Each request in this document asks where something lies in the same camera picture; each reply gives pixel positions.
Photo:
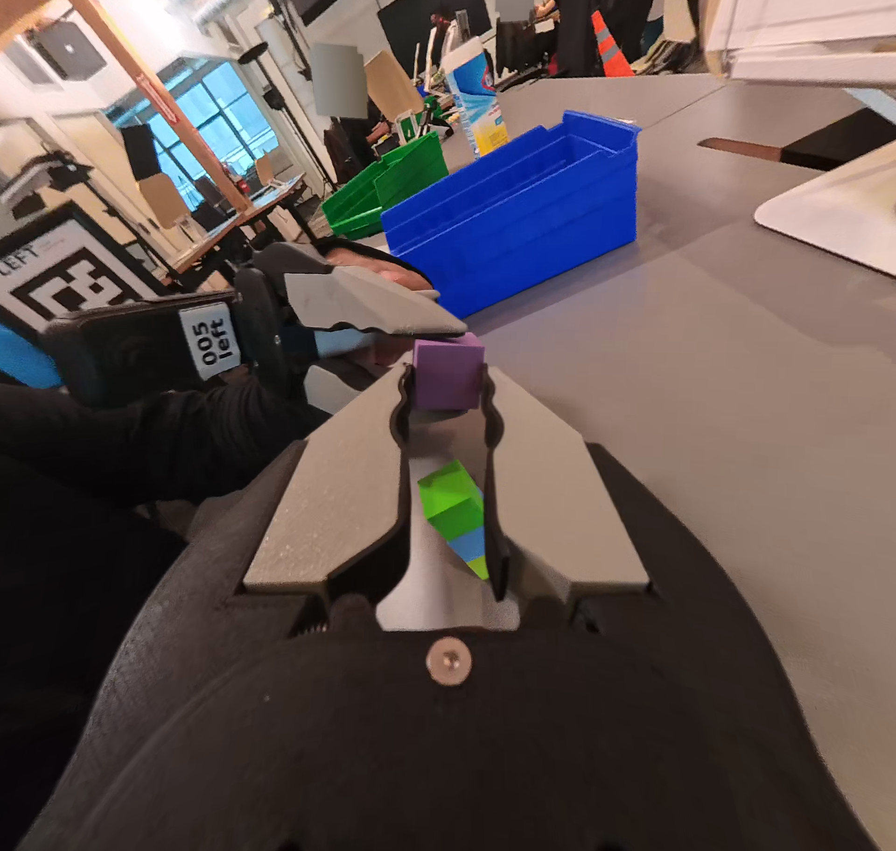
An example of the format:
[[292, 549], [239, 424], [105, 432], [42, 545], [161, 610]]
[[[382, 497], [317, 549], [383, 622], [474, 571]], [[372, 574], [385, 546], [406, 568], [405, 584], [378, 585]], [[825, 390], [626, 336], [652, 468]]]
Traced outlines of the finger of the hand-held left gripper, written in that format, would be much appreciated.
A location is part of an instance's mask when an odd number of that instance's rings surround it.
[[422, 292], [362, 267], [284, 276], [289, 307], [309, 330], [353, 329], [394, 338], [456, 338], [467, 324]]
[[342, 360], [372, 375], [382, 375], [406, 353], [415, 339], [356, 329], [312, 332], [320, 360]]

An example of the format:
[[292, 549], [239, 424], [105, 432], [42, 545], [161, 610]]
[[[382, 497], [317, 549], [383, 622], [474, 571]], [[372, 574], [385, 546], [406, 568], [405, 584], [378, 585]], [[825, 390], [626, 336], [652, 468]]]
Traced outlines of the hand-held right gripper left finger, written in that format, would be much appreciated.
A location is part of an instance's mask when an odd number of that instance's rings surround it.
[[243, 578], [255, 595], [372, 605], [410, 558], [409, 392], [399, 364], [314, 431]]

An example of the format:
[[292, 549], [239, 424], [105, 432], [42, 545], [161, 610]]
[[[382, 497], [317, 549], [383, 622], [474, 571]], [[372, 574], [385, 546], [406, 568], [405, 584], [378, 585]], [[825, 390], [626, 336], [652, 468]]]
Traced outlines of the window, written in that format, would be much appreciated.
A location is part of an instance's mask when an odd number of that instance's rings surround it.
[[[256, 162], [279, 144], [276, 132], [230, 61], [181, 59], [163, 80], [185, 116], [249, 197], [263, 187]], [[158, 113], [144, 122], [151, 128], [163, 173], [188, 206], [202, 200], [197, 182], [207, 171]]]

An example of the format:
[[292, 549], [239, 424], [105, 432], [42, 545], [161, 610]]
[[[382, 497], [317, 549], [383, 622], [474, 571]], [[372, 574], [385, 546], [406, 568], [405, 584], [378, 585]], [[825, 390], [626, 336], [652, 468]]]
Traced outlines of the purple foam cube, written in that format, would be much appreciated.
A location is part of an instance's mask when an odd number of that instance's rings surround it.
[[416, 409], [466, 412], [479, 408], [485, 347], [474, 334], [444, 340], [417, 339], [412, 364]]

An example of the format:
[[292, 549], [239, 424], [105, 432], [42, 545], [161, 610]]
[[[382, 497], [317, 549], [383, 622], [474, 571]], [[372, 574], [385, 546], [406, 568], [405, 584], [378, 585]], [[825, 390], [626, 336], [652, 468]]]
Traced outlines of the black monitor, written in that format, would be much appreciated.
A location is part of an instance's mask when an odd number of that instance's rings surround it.
[[422, 64], [425, 60], [434, 28], [432, 16], [452, 19], [459, 9], [467, 12], [474, 35], [492, 31], [486, 0], [394, 0], [377, 12], [377, 19], [396, 60], [410, 73], [415, 62]]

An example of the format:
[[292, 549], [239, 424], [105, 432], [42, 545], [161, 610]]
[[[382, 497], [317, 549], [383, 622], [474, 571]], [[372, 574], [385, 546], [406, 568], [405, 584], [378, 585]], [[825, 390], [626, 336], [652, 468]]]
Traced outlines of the person's left hand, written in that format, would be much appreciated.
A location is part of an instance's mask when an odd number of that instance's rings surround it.
[[366, 249], [358, 252], [348, 247], [335, 247], [323, 254], [327, 262], [335, 267], [358, 267], [380, 275], [384, 280], [400, 285], [416, 293], [433, 292], [430, 281], [414, 269], [409, 269], [395, 259], [382, 259], [371, 256], [371, 253], [380, 254], [375, 249]]

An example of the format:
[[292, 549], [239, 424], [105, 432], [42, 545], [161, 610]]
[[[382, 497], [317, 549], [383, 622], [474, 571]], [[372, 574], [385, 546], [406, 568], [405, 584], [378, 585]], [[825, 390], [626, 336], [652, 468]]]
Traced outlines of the white document stand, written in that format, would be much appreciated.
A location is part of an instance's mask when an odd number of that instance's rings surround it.
[[[894, 123], [895, 0], [707, 0], [700, 26], [716, 75], [839, 88]], [[755, 220], [894, 276], [894, 143], [770, 199]]]

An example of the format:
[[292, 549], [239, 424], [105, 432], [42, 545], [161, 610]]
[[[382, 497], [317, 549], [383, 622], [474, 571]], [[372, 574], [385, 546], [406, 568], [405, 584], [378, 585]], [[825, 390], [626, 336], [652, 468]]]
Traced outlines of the green plastic bin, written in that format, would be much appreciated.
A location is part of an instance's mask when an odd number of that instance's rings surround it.
[[383, 231], [384, 209], [376, 182], [386, 172], [384, 161], [374, 162], [322, 203], [323, 215], [334, 235], [361, 240]]
[[375, 194], [383, 212], [449, 175], [436, 132], [388, 152], [377, 166]]

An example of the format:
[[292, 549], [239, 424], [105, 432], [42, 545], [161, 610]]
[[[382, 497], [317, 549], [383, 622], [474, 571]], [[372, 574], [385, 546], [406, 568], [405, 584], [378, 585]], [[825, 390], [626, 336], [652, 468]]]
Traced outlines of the black wall speaker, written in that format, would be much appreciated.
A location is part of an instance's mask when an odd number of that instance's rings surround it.
[[52, 21], [29, 30], [26, 39], [63, 81], [86, 82], [106, 68], [106, 59], [72, 21]]

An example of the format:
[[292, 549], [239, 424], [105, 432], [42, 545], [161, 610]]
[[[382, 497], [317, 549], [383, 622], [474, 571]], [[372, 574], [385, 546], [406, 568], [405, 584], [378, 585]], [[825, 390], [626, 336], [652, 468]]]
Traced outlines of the blue plastic bin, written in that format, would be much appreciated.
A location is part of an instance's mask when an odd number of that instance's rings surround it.
[[389, 251], [464, 318], [628, 245], [640, 133], [565, 111], [384, 211]]

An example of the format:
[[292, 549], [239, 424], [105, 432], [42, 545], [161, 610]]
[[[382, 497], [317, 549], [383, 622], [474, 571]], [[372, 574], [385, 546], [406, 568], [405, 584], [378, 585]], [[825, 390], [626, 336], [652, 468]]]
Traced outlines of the orange traffic cone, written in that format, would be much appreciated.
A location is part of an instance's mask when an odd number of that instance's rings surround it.
[[612, 36], [600, 10], [595, 9], [592, 12], [591, 25], [596, 38], [598, 62], [602, 75], [612, 78], [633, 77], [635, 75], [633, 69]]

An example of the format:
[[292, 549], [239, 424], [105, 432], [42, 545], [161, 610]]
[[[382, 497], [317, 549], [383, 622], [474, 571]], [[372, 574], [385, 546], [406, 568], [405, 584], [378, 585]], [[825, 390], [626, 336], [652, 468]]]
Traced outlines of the wooden beam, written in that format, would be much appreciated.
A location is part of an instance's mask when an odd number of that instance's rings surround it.
[[211, 182], [220, 194], [227, 199], [230, 206], [239, 215], [245, 215], [252, 207], [249, 198], [230, 178], [230, 174], [204, 140], [198, 128], [187, 118], [160, 78], [131, 45], [105, 6], [99, 0], [68, 1], [94, 31], [114, 60], [128, 73], [143, 96], [173, 129], [204, 171], [208, 173]]

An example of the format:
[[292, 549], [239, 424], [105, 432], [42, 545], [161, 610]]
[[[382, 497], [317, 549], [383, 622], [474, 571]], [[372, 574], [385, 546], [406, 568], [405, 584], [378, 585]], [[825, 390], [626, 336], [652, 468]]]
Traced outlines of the green foam cube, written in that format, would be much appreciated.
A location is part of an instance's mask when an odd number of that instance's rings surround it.
[[450, 542], [484, 527], [485, 505], [470, 473], [457, 458], [418, 480], [426, 521]]

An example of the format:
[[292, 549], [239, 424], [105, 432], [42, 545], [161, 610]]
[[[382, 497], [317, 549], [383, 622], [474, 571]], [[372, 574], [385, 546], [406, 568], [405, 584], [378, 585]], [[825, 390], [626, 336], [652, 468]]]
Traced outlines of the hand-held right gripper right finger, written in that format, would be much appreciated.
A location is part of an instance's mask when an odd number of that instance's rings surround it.
[[485, 549], [498, 601], [575, 606], [650, 582], [583, 437], [498, 368], [487, 367]]

